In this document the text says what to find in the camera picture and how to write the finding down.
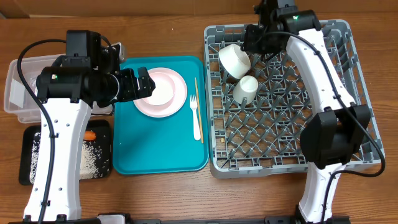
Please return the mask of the large pink plate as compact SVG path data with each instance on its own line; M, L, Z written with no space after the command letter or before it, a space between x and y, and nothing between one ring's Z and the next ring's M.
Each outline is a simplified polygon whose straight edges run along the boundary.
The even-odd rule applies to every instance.
M170 76L175 83L175 94L167 104L161 106L149 105L144 101L144 98L134 100L136 108L141 113L153 118L164 118L175 114L187 99L187 84L185 80L179 73L169 68L152 68L148 72L162 72Z

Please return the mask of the cream bowl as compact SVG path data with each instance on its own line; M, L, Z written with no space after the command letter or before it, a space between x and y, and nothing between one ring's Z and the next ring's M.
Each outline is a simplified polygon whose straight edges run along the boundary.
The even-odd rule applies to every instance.
M248 54L237 44L222 48L218 55L224 69L235 79L241 79L251 68Z

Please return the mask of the cream plastic cup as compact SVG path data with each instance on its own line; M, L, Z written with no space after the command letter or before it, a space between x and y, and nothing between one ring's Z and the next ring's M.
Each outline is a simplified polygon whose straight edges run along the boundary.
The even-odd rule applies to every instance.
M241 104L245 98L247 104L252 103L257 95L258 85L255 77L250 75L242 77L233 90L234 101Z

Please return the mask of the orange carrot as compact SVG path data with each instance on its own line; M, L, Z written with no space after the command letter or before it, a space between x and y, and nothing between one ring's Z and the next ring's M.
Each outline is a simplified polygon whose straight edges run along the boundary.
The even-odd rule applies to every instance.
M96 139L96 133L94 131L85 131L83 139L85 141L94 141Z

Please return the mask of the peanut and rice scraps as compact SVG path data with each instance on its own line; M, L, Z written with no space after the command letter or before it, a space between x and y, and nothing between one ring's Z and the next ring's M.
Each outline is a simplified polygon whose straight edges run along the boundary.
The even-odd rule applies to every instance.
M111 146L108 133L96 133L94 141L83 140L80 162L80 180L99 179L108 175L111 169ZM35 180L39 157L40 132L33 134L28 162L27 184L32 185Z

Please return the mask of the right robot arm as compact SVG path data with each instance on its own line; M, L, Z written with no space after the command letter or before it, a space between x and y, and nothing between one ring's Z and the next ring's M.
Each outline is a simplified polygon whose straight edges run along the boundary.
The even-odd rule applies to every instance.
M308 162L297 223L348 223L335 218L331 205L340 175L357 153L371 113L357 105L342 84L313 10L300 11L293 1L261 1L254 7L256 25L248 25L241 50L275 55L284 50L297 67L312 106L301 131L301 152Z

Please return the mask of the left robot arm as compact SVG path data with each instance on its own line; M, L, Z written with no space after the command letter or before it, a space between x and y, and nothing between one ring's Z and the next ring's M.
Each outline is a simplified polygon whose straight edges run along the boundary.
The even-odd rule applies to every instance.
M24 223L83 223L79 196L83 139L95 106L147 98L146 68L121 69L121 49L90 30L69 30L66 52L28 93L41 114L39 158Z

